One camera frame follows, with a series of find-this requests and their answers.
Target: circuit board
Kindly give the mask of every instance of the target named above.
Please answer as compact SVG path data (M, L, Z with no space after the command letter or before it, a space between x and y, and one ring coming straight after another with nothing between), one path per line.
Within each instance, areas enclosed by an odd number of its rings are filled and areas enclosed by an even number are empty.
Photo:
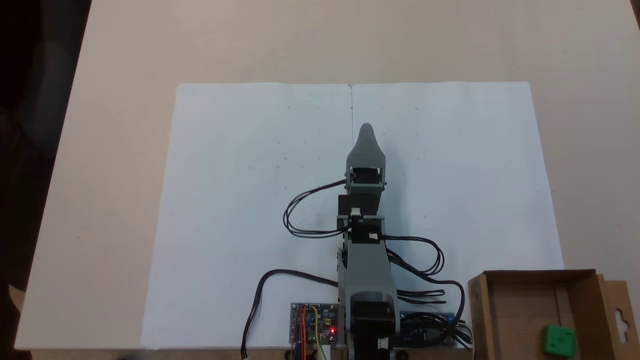
M400 318L404 318L406 315L412 314L410 311L401 311ZM455 314L454 313L435 313L436 315L440 315L446 319L447 322L452 322ZM427 329L427 328L400 328L400 337L405 341L425 341L425 340L435 340L440 337L442 333L438 330ZM450 336L447 336L442 340L440 346L444 347L455 347L456 340Z
M320 345L330 345L338 338L338 304L302 304L291 303L291 313L289 315L289 343L300 340L300 316L304 314L305 332L307 343L316 343L316 312L318 310L318 335Z

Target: white paper sheet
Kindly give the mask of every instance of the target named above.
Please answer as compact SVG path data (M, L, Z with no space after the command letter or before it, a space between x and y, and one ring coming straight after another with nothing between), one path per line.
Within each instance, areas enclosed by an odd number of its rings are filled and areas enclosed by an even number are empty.
M268 270L337 280L340 240L295 238L282 213L295 195L343 177L364 122L387 157L387 232L438 242L446 256L439 279L466 288L483 270L563 267L527 83L181 85L143 346L238 347ZM312 195L293 220L335 227L343 191ZM390 247L418 268L433 262L423 244ZM399 288L433 288L397 268L394 276ZM449 303L437 309L455 311L460 296L445 290ZM288 346L289 303L336 298L326 285L272 277L248 346Z

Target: gray robot arm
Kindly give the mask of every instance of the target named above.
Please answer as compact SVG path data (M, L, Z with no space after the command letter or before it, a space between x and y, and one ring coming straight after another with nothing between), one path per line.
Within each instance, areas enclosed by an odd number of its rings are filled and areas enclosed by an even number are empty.
M338 199L338 227L348 227L339 253L339 300L350 360L387 360L388 338L399 333L397 288L378 215L385 189L385 155L370 124L360 128L346 162L346 195Z

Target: green block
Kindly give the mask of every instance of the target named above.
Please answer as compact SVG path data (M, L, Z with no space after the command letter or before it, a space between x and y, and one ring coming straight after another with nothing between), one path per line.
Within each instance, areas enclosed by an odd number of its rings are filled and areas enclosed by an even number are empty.
M575 331L566 327L548 325L542 330L542 352L549 355L573 357Z

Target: table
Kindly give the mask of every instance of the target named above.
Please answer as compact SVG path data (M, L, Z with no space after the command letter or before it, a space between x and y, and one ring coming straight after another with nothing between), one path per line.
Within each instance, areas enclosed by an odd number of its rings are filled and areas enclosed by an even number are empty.
M530 81L565 266L639 311L639 63L628 0L96 0L16 347L140 348L181 83Z

